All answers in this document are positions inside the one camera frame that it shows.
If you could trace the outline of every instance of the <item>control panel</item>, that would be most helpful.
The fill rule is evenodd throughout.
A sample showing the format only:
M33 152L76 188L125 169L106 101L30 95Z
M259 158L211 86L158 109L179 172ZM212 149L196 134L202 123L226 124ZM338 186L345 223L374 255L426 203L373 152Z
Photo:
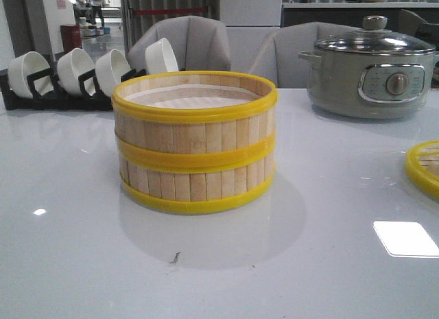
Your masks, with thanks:
M409 102L421 95L424 81L419 64L376 64L363 72L358 92L369 102Z

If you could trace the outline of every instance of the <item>pot handle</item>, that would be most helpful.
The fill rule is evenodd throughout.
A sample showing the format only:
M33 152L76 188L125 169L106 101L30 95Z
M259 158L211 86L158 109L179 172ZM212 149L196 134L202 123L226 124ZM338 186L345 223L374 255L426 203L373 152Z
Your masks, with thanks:
M317 67L319 67L322 62L322 56L315 55L309 51L301 51L297 56L308 62L314 63Z

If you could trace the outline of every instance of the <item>red stripe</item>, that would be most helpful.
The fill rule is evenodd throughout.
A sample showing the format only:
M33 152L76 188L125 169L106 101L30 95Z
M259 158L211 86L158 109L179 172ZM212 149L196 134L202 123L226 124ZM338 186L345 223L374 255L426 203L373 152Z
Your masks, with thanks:
M207 7L187 8L187 9L135 10L134 15L193 14L194 12L207 12Z

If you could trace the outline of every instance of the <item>glass lid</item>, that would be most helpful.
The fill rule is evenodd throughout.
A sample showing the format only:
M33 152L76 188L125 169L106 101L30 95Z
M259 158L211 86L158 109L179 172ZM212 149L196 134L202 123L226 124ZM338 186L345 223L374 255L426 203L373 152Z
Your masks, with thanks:
M363 29L319 40L316 47L378 55L419 55L436 51L436 47L430 43L384 29L386 24L387 18L384 16L367 16L363 18Z

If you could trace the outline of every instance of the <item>person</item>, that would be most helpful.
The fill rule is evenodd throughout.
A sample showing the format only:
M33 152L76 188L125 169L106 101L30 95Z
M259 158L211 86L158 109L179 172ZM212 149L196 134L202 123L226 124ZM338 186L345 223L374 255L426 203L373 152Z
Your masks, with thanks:
M76 23L79 23L80 17L87 15L87 0L75 0L73 4L73 13L75 14Z
M92 24L96 24L96 14L101 19L101 26L104 27L104 15L102 14L102 6L104 0L91 0L91 20Z

